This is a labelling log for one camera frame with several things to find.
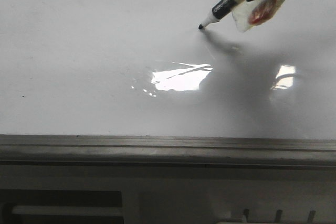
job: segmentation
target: red object in plastic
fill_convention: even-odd
[[[277,10],[276,3],[277,0],[264,0],[254,8],[248,17],[248,23],[251,25],[260,25],[271,19]]]

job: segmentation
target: whiteboard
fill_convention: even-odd
[[[332,139],[336,0],[0,0],[0,134]]]

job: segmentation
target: marker barrel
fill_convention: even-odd
[[[201,23],[200,28],[205,28],[211,23],[219,22],[222,18],[228,15],[232,8],[240,4],[244,0],[221,0],[215,5],[207,18]]]

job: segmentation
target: plastic bag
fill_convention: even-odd
[[[254,26],[261,25],[274,17],[285,0],[244,1],[232,9],[232,16],[237,28],[245,32]]]

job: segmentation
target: metal ledge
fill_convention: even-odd
[[[0,135],[0,161],[336,167],[336,141]]]

